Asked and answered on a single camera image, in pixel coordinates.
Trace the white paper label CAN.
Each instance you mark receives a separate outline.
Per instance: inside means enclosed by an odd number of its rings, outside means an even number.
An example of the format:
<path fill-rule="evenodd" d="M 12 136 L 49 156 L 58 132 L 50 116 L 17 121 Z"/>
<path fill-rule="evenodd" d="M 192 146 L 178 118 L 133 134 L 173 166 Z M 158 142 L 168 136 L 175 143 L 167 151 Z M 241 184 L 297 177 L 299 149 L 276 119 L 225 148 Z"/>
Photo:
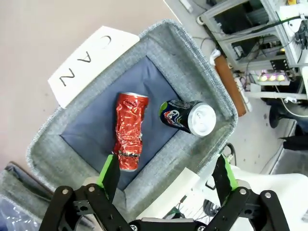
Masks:
<path fill-rule="evenodd" d="M 87 85 L 139 42 L 137 35 L 101 26 L 48 79 L 61 108 L 66 108 Z"/>

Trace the grey basket labelled can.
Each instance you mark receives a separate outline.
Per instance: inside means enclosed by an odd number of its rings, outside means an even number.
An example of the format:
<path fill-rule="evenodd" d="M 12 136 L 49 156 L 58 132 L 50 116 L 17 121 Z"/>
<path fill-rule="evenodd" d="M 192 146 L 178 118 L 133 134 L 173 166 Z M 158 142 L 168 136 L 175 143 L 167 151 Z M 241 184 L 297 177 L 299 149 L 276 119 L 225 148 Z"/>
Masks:
<path fill-rule="evenodd" d="M 203 138 L 177 131 L 167 138 L 168 127 L 158 119 L 158 107 L 146 109 L 143 143 L 150 160 L 119 186 L 114 203 L 130 216 L 141 214 L 177 177 L 188 169 L 209 174 L 212 162 L 233 133 L 238 114 L 219 76 L 194 40 L 177 23 L 162 21 L 141 34 L 140 41 L 102 71 L 69 105 L 57 109 L 33 139 L 27 152 L 32 173 L 49 189 L 61 185 L 78 188 L 103 167 L 113 144 L 113 117 L 100 125 L 99 105 L 114 104 L 112 87 L 129 90 L 138 73 L 156 74 L 185 101 L 209 103 L 217 114 L 214 130 Z"/>

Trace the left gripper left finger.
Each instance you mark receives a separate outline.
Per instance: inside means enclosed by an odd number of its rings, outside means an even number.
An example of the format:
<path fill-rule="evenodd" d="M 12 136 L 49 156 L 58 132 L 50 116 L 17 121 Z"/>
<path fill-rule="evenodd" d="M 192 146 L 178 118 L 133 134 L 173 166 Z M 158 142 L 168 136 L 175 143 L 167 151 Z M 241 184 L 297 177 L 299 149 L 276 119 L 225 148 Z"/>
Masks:
<path fill-rule="evenodd" d="M 94 215 L 104 231 L 130 231 L 129 224 L 113 205 L 120 177 L 119 161 L 110 154 L 97 183 L 73 190 L 58 187 L 46 210 L 39 231 L 76 231 L 81 218 Z"/>

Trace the dark blue drink can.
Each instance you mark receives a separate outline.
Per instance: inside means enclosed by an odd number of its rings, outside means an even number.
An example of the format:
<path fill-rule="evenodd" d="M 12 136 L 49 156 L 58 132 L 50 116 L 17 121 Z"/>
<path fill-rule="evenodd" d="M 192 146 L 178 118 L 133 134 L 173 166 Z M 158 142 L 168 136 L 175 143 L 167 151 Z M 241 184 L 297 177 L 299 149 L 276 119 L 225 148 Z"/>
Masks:
<path fill-rule="evenodd" d="M 214 109 L 202 101 L 166 101 L 160 106 L 159 117 L 165 125 L 197 137 L 209 135 L 217 121 Z"/>

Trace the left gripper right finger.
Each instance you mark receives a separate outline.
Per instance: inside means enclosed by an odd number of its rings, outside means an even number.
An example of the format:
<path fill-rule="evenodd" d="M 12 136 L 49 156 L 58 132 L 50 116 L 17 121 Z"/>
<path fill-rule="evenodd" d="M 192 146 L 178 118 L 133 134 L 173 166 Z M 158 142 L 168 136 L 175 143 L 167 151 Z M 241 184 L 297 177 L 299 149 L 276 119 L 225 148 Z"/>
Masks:
<path fill-rule="evenodd" d="M 224 155 L 217 159 L 212 177 L 220 210 L 205 231 L 230 231 L 238 218 L 248 219 L 253 231 L 289 231 L 277 194 L 272 190 L 256 194 L 239 186 Z"/>

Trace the crushed red drink can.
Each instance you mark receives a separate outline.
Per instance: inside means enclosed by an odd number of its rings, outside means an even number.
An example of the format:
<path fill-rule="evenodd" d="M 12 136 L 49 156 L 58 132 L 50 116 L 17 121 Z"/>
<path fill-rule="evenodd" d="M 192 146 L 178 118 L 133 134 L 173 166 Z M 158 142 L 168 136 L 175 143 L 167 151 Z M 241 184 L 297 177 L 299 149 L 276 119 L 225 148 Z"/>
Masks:
<path fill-rule="evenodd" d="M 148 103 L 149 98 L 144 95 L 132 92 L 118 95 L 113 154 L 117 156 L 121 170 L 138 169 L 142 153 L 141 125 Z"/>

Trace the aluminium frame equipment rack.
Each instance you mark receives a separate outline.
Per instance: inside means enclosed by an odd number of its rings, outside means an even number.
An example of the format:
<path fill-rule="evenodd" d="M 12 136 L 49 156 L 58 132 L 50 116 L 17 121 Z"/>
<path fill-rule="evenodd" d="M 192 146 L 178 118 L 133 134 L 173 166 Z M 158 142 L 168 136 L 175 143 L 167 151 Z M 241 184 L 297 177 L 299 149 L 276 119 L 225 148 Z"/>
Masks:
<path fill-rule="evenodd" d="M 300 50 L 295 43 L 294 34 L 304 17 L 308 17 L 308 0 L 289 6 L 286 6 L 283 0 L 260 0 L 269 16 L 269 23 L 265 26 L 255 26 L 231 35 L 223 33 L 214 17 L 246 2 L 248 0 L 226 0 L 196 18 L 199 25 L 206 26 L 213 34 L 232 67 L 241 71 L 257 71 L 271 68 L 271 60 L 285 58 L 289 67 L 298 67 L 300 70 L 308 71 L 308 51 L 304 51 L 300 61 L 298 61 Z M 261 36 L 277 37 L 285 49 L 285 55 L 266 57 L 263 53 L 260 53 L 259 56 L 251 54 L 237 61 L 236 52 L 231 44 Z"/>

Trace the grey basket labelled plastic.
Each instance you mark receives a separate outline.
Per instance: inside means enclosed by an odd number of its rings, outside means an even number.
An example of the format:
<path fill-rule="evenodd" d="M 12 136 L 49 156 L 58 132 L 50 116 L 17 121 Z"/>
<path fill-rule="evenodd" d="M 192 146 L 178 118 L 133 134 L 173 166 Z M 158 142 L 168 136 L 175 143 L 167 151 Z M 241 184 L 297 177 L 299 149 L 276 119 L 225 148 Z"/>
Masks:
<path fill-rule="evenodd" d="M 10 162 L 0 172 L 0 196 L 27 207 L 42 221 L 53 192 Z"/>

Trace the white crumpled cloth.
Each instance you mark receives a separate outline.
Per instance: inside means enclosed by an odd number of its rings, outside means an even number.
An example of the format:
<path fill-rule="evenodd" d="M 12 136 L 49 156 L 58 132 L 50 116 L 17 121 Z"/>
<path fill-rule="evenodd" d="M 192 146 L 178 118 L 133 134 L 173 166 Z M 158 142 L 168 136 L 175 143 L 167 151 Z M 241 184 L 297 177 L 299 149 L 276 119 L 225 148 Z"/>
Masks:
<path fill-rule="evenodd" d="M 215 59 L 221 56 L 221 52 L 218 49 L 214 49 L 210 54 L 210 63 L 215 66 Z"/>

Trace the white power strip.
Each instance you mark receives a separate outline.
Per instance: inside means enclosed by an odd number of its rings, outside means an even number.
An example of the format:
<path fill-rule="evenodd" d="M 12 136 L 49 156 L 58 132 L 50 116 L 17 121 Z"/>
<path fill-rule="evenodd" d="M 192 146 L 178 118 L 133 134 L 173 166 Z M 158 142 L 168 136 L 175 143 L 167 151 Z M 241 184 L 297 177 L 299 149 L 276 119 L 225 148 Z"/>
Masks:
<path fill-rule="evenodd" d="M 249 99 L 247 98 L 247 96 L 245 95 L 244 85 L 240 81 L 240 77 L 237 76 L 236 74 L 234 74 L 233 77 L 234 77 L 235 83 L 236 83 L 237 88 L 240 92 L 240 95 L 242 97 L 242 100 L 243 100 L 243 103 L 245 105 L 247 112 L 252 112 L 253 111 L 252 105 L 251 105 Z"/>

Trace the large clear plastic bottle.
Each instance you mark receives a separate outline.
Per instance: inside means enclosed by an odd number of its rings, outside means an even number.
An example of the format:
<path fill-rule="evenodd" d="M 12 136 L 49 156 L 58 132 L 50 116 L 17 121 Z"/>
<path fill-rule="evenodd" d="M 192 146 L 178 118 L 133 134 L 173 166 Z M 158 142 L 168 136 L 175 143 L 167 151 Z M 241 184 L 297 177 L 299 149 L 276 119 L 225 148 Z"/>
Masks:
<path fill-rule="evenodd" d="M 0 196 L 0 231 L 39 231 L 40 225 L 27 207 Z"/>

